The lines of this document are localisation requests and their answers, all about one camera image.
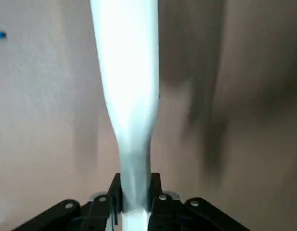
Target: screw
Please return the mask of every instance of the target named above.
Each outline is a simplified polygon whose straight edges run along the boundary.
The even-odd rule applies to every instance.
[[[106,201],[106,198],[105,198],[105,197],[100,197],[100,198],[99,198],[99,201],[100,201],[100,202],[104,202],[104,201]]]
[[[65,205],[65,208],[69,209],[69,208],[72,208],[73,207],[73,203],[68,203]]]
[[[197,201],[191,201],[190,204],[194,207],[198,207],[198,202]]]
[[[161,200],[161,201],[165,201],[166,199],[167,199],[167,196],[164,194],[159,196],[159,200]]]

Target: bolt head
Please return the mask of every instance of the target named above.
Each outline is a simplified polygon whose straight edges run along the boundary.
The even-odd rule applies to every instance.
[[[164,194],[159,196],[159,200],[161,200],[161,201],[165,201],[166,199],[167,199],[167,196]]]

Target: beige wall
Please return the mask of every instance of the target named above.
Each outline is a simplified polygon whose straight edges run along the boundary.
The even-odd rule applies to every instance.
[[[119,163],[89,1],[0,0],[0,28],[4,231],[106,190]],[[297,84],[284,87],[297,77],[297,0],[160,1],[160,55],[152,169],[164,188],[252,230],[297,231]],[[209,111],[227,129],[203,143]],[[204,168],[210,142],[224,161]]]

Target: white object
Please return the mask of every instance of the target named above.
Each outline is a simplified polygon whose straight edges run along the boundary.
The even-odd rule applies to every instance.
[[[159,98],[157,0],[91,0],[91,11],[105,102],[119,147],[123,229],[146,230],[150,142]]]

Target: black bracket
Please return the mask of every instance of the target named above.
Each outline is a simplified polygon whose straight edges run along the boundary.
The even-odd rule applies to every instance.
[[[158,173],[152,173],[149,197],[148,231],[249,231],[202,198],[183,204],[163,192]],[[13,231],[113,231],[121,212],[122,190],[117,173],[107,193],[83,206],[74,200],[62,201]]]

